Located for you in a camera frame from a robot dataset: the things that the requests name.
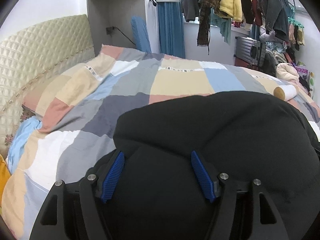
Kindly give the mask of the teal hanging cloth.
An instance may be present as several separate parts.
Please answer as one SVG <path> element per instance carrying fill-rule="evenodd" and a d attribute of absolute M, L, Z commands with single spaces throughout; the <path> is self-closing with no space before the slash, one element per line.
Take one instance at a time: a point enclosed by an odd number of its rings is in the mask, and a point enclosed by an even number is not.
<path fill-rule="evenodd" d="M 217 16 L 214 9 L 212 8 L 210 13 L 210 24 L 219 27 L 220 34 L 224 38 L 225 43 L 231 43 L 232 22 L 230 18 L 221 18 Z"/>

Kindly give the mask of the patchwork pastel bed quilt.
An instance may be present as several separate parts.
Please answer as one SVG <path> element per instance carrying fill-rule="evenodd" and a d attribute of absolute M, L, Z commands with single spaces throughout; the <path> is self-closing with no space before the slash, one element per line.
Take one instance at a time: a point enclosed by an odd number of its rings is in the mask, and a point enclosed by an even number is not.
<path fill-rule="evenodd" d="M 216 62 L 184 60 L 103 46 L 97 57 L 64 72 L 3 192 L 2 218 L 14 239 L 30 239 L 57 180 L 75 183 L 118 151 L 118 118 L 154 103 L 221 92 L 273 95 L 276 77 Z M 319 140 L 319 107 L 302 90 L 286 101 L 305 115 Z"/>

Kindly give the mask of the green sock hanger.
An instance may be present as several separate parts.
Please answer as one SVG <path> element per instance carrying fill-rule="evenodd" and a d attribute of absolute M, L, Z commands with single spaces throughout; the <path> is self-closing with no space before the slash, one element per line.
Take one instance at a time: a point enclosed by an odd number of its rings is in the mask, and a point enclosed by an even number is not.
<path fill-rule="evenodd" d="M 289 22 L 289 25 L 292 24 L 292 25 L 294 25 L 294 26 L 297 26 L 297 27 L 299 27 L 299 28 L 304 29 L 304 26 L 303 26 L 299 21 L 295 20 L 294 18 L 289 17 L 289 18 L 288 18 L 288 22 Z"/>

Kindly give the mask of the cream fluffy blanket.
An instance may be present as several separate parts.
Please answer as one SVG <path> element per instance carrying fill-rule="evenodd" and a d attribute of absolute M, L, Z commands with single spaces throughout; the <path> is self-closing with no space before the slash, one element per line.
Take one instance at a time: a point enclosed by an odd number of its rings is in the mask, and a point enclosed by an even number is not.
<path fill-rule="evenodd" d="M 279 63 L 276 66 L 276 77 L 285 81 L 299 81 L 299 74 L 297 70 L 288 63 Z"/>

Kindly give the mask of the yellow fleece jacket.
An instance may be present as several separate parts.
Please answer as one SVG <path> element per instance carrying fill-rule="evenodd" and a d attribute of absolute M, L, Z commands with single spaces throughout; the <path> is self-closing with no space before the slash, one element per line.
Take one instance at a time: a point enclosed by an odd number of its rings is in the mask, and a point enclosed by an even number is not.
<path fill-rule="evenodd" d="M 241 0 L 220 0 L 217 15 L 221 18 L 230 18 L 235 22 L 241 22 L 243 18 Z"/>

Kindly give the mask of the grey wall cabinet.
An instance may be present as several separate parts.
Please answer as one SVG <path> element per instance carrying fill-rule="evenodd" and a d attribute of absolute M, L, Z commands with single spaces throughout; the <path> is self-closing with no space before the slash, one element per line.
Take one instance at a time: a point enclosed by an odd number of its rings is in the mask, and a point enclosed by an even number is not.
<path fill-rule="evenodd" d="M 158 2 L 179 0 L 87 0 L 87 14 L 95 54 L 101 46 L 134 48 L 131 18 L 139 16 L 146 22 L 151 51 L 160 52 Z"/>

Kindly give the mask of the blue curtain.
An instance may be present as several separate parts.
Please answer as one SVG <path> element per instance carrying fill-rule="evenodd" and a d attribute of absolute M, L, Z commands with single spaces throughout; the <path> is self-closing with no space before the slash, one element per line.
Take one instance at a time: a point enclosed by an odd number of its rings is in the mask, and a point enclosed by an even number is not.
<path fill-rule="evenodd" d="M 158 2 L 159 43 L 162 54 L 185 59 L 183 15 L 179 2 Z"/>

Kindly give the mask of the brown plaid scarf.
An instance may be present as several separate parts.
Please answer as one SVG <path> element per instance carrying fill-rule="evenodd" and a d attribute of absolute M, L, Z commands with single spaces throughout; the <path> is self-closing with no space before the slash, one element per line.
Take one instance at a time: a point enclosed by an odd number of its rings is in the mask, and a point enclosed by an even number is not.
<path fill-rule="evenodd" d="M 208 47 L 210 38 L 210 15 L 211 9 L 219 10 L 220 0 L 200 0 L 199 31 L 197 35 L 197 45 Z"/>

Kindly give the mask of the large black coat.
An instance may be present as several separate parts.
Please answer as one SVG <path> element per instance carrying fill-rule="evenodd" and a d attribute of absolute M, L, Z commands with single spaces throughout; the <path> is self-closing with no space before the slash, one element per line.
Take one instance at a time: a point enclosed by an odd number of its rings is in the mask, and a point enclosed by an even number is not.
<path fill-rule="evenodd" d="M 298 109 L 274 96 L 221 92 L 121 115 L 113 135 L 125 165 L 101 206 L 112 239 L 204 239 L 217 209 L 191 153 L 231 178 L 259 179 L 289 239 L 319 239 L 319 140 Z"/>

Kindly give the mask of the cream quilted headboard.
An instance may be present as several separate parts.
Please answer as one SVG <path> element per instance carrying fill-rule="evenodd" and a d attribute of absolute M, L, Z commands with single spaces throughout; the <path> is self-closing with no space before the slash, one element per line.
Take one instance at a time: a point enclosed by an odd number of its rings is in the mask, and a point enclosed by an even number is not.
<path fill-rule="evenodd" d="M 94 57 L 87 15 L 56 18 L 1 41 L 1 155 L 22 121 L 23 98 L 41 82 Z"/>

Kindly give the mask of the white and tan roll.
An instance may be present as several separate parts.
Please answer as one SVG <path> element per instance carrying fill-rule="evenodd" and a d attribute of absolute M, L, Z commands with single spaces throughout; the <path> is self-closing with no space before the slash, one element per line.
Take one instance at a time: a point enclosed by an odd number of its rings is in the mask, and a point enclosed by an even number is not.
<path fill-rule="evenodd" d="M 298 88 L 294 85 L 280 85 L 273 90 L 273 95 L 283 101 L 289 101 L 298 94 Z"/>

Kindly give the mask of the denim hanging jacket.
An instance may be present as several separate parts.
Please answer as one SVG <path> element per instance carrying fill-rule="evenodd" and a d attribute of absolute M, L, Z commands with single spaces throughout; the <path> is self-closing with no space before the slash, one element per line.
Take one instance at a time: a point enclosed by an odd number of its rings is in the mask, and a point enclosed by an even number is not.
<path fill-rule="evenodd" d="M 274 31 L 276 38 L 289 41 L 289 21 L 282 0 L 261 0 L 266 31 Z"/>

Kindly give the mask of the silver ribbed suitcase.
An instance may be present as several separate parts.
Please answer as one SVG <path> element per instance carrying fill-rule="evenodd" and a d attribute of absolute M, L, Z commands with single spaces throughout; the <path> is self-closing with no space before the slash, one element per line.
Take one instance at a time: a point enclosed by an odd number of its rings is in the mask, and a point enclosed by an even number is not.
<path fill-rule="evenodd" d="M 235 64 L 262 70 L 266 54 L 266 44 L 250 37 L 235 38 Z"/>

